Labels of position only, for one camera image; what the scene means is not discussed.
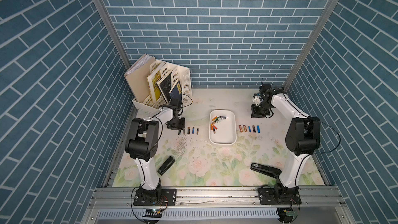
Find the white plastic storage box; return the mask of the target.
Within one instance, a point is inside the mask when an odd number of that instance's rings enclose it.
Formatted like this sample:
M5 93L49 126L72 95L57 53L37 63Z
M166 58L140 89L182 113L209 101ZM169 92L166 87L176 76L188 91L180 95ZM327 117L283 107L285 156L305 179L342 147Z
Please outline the white plastic storage box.
M216 116L226 116L226 119L217 119ZM209 140L216 146L231 146L237 141L235 114L229 110L213 110L209 115Z

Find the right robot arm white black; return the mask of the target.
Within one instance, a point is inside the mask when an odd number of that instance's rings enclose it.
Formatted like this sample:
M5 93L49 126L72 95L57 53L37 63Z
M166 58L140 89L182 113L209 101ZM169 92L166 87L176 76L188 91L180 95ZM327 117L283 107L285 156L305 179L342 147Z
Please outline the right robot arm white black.
M298 191L297 181L304 164L320 146L319 118L304 113L291 102L281 88L272 88L270 84L262 84L259 92L253 96L251 118L271 118L273 109L277 109L290 120L285 143L290 155L284 169L266 167L265 174L277 179L275 194L277 196L295 195Z

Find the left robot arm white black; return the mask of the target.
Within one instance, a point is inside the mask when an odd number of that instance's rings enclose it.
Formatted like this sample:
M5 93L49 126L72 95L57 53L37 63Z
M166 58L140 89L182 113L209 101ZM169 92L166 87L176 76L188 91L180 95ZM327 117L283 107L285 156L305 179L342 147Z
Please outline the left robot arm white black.
M144 192L157 195L161 191L154 157L165 129L176 131L185 128L185 118L180 116L181 109L182 101L171 99L168 105L161 105L150 118L134 118L131 122L125 152L138 166Z

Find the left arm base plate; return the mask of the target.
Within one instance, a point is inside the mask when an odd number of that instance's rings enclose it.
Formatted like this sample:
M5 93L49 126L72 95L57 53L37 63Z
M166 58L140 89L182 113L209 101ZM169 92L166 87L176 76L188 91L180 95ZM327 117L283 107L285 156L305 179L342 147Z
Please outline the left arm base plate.
M146 190L139 188L133 197L134 206L160 206L176 204L176 189Z

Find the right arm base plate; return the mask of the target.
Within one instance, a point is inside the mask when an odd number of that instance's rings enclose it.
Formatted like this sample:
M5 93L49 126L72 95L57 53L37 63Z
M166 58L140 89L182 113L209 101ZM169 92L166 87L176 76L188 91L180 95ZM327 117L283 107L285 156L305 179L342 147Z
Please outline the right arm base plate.
M302 204L299 188L258 188L261 205Z

